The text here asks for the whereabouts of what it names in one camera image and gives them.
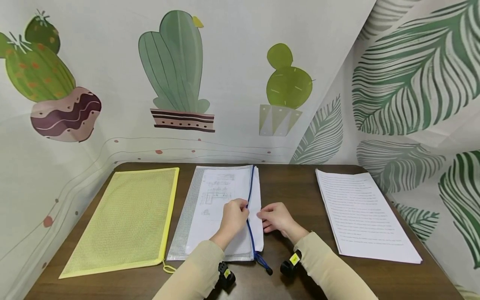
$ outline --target palm leaf pattern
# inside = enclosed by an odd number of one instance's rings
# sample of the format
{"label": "palm leaf pattern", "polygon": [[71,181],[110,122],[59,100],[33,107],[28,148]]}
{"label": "palm leaf pattern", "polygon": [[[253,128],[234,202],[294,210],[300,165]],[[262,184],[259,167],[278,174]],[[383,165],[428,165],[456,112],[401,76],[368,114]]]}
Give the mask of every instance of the palm leaf pattern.
{"label": "palm leaf pattern", "polygon": [[377,0],[360,31],[359,39],[368,40],[390,29],[418,1],[420,0]]}
{"label": "palm leaf pattern", "polygon": [[471,290],[467,290],[463,286],[460,286],[458,284],[455,284],[456,289],[462,295],[463,299],[465,300],[480,300],[480,295],[472,292]]}
{"label": "palm leaf pattern", "polygon": [[415,207],[410,207],[402,204],[395,204],[396,209],[408,223],[413,232],[422,241],[426,242],[437,227],[439,213],[420,210]]}
{"label": "palm leaf pattern", "polygon": [[433,155],[420,144],[376,140],[360,142],[357,159],[385,193],[415,189],[445,161],[444,156]]}
{"label": "palm leaf pattern", "polygon": [[480,94],[479,1],[403,24],[377,40],[353,73],[356,126],[405,135],[448,119]]}
{"label": "palm leaf pattern", "polygon": [[340,95],[313,117],[291,164],[323,164],[340,149],[343,140]]}
{"label": "palm leaf pattern", "polygon": [[438,183],[440,198],[480,267],[480,150],[457,154]]}

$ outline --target blue zipper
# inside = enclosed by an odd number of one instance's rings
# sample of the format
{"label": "blue zipper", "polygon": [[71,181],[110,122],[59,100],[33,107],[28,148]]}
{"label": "blue zipper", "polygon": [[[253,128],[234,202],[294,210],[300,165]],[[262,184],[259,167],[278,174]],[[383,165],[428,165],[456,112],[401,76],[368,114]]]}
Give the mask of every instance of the blue zipper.
{"label": "blue zipper", "polygon": [[[255,166],[252,165],[252,171],[250,175],[250,191],[248,192],[248,204],[250,204],[250,198],[252,197],[252,187],[253,187],[253,174],[255,173]],[[250,222],[247,219],[248,232],[250,233],[250,240],[252,241],[252,253],[253,259],[258,262],[259,265],[265,268],[265,271],[269,274],[273,274],[273,270],[268,266],[265,259],[260,255],[260,252],[255,251],[255,242],[253,241],[252,228],[250,227]]]}

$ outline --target yellow mesh zipper pouch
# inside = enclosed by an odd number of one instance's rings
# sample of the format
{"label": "yellow mesh zipper pouch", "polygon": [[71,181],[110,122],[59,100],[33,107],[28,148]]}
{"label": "yellow mesh zipper pouch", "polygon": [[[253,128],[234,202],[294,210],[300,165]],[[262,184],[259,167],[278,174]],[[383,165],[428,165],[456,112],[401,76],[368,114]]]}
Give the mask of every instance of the yellow mesh zipper pouch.
{"label": "yellow mesh zipper pouch", "polygon": [[161,263],[178,173],[115,172],[59,279]]}

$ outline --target document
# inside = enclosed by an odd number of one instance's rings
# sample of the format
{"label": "document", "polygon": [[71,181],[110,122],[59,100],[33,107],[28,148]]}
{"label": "document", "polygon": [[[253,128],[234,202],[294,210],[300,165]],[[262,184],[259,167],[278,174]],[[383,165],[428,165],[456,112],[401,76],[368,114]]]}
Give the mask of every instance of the document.
{"label": "document", "polygon": [[421,263],[369,173],[316,175],[339,254]]}
{"label": "document", "polygon": [[[223,206],[232,199],[248,200],[252,168],[206,169],[198,192],[198,200],[193,213],[192,225],[185,252],[190,254],[203,240],[210,239],[220,228]],[[262,208],[260,200],[260,179],[258,168],[253,169],[252,194],[248,209],[255,250],[264,248],[262,220],[257,213]],[[245,226],[228,245],[225,255],[252,253],[250,233]]]}

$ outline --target striped pot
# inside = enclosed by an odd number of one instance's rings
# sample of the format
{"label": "striped pot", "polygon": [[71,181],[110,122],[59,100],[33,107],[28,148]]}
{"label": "striped pot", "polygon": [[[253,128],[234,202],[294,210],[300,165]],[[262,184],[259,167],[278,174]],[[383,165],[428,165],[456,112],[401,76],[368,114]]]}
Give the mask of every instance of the striped pot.
{"label": "striped pot", "polygon": [[155,127],[215,132],[214,115],[151,108]]}
{"label": "striped pot", "polygon": [[97,96],[83,87],[59,100],[36,103],[30,120],[39,134],[60,142],[83,142],[90,137],[102,109]]}

